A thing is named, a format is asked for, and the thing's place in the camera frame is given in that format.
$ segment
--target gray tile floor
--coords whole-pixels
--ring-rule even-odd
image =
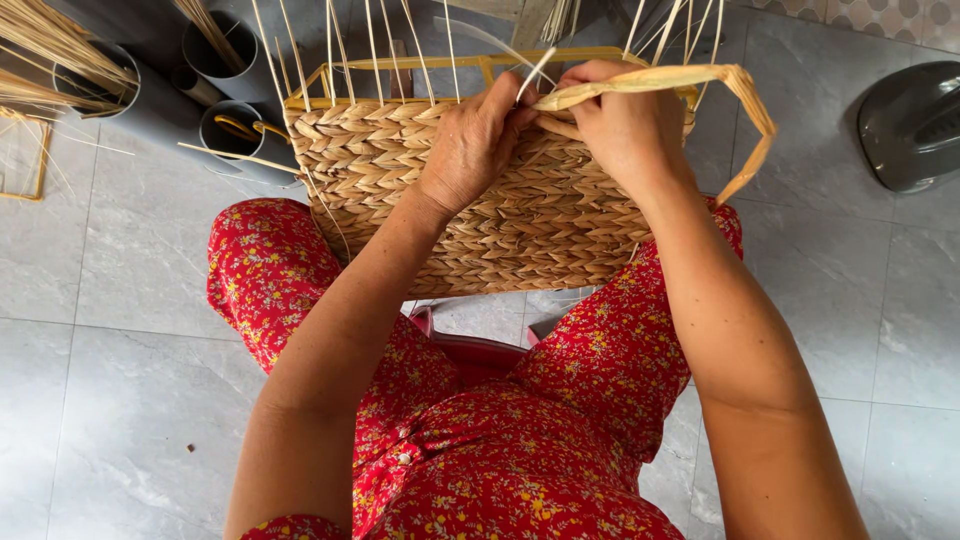
[[[953,537],[960,184],[885,191],[863,168],[849,119],[883,74],[960,59],[762,12],[726,18],[721,61],[750,70],[781,127],[732,201],[747,264],[800,343],[873,537]],[[584,20],[575,44],[622,39],[602,13]],[[486,24],[508,36],[508,25]],[[444,54],[444,40],[423,42]],[[431,77],[443,86],[442,70]],[[702,189],[716,192],[756,136],[723,88],[710,92],[687,152]],[[36,205],[0,200],[0,523],[20,539],[216,538],[264,378],[205,304],[208,226],[230,203],[303,191],[218,177],[107,125],[73,123],[135,156],[55,136],[69,187],[51,179]],[[522,345],[526,325],[588,292],[434,306],[442,331]],[[639,482],[689,538],[723,536],[695,387]]]

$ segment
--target lap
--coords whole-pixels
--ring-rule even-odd
[[[309,208],[290,199],[254,199],[221,212],[207,255],[207,300],[268,374],[341,271]],[[399,314],[357,410],[354,465],[376,459],[424,410],[461,385],[453,363]]]
[[[736,212],[722,207],[714,220],[742,257]],[[656,243],[642,244],[634,260],[561,319],[508,379],[595,419],[626,455],[652,461],[663,420],[690,380]]]

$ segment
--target floor tile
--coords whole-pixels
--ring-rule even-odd
[[[926,0],[921,45],[960,53],[960,0]]]
[[[867,432],[870,426],[870,404],[845,400],[820,400],[840,455],[847,482],[854,495],[860,490],[863,478]],[[693,480],[693,501],[690,504],[688,540],[723,540],[723,511],[716,472],[710,458],[706,430],[701,427],[697,452],[696,476]]]
[[[890,219],[894,195],[861,156],[855,103],[875,81],[906,67],[911,50],[890,39],[755,12],[745,64],[780,132],[759,173],[737,196]],[[741,114],[734,170],[758,139]]]
[[[662,510],[681,534],[686,534],[690,517],[700,418],[700,397],[688,386],[663,423],[657,457],[640,469],[640,497]]]
[[[525,296],[522,292],[504,292],[434,301],[430,305],[435,328],[443,333],[485,337],[518,346]]]
[[[874,401],[960,409],[960,233],[895,226]]]
[[[239,339],[207,304],[210,224],[232,203],[287,196],[218,177],[104,126],[90,207],[77,324]]]
[[[587,296],[600,287],[578,287],[566,290],[532,290],[527,292],[523,310],[523,339],[521,347],[529,347],[527,327],[531,325],[553,328],[560,319]]]
[[[0,319],[0,523],[8,538],[46,538],[72,332]]]
[[[874,404],[861,512],[874,540],[955,538],[960,411]]]
[[[0,233],[0,275],[4,276],[0,280],[0,316],[73,323],[97,156],[92,143],[97,142],[99,125],[79,117],[51,123],[54,132],[44,199],[32,203],[0,198],[0,214],[4,216],[4,231]],[[22,142],[36,146],[34,141]],[[10,178],[6,182],[21,180]]]
[[[825,398],[869,401],[891,225],[734,203],[744,260],[780,310]]]
[[[870,36],[920,43],[929,0],[827,0],[825,22]]]
[[[252,399],[211,361],[253,363],[235,342],[76,328],[51,540],[220,537]]]

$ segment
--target weaving material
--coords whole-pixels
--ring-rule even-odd
[[[697,69],[704,73],[698,75]],[[643,81],[665,73],[667,82],[650,84],[671,87],[677,76],[670,70],[682,71],[690,79],[685,84],[723,80],[744,99],[765,135],[745,171],[721,195],[722,203],[756,172],[776,128],[739,66],[669,66],[637,73],[645,74]],[[621,83],[640,84],[638,77],[628,79]],[[569,107],[577,99],[587,98],[554,92],[537,108]],[[420,176],[440,117],[455,106],[450,101],[434,106],[367,101],[311,112],[288,109],[297,159],[310,171],[304,181],[314,218],[343,264],[348,253],[355,257],[363,249],[403,189]],[[626,192],[584,142],[569,136],[578,134],[572,120],[566,110],[542,111],[538,125],[520,135],[507,172],[447,226],[417,275],[411,299],[602,285],[630,260],[638,242],[652,237]]]

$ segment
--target red dress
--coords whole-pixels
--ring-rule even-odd
[[[733,209],[714,219],[742,257]],[[268,374],[340,272],[308,208],[287,199],[224,210],[209,261],[210,304]],[[682,538],[637,495],[636,479],[689,379],[654,242],[505,380],[465,387],[456,366],[398,315],[357,411],[352,535]],[[295,515],[243,538],[347,536],[323,517]]]

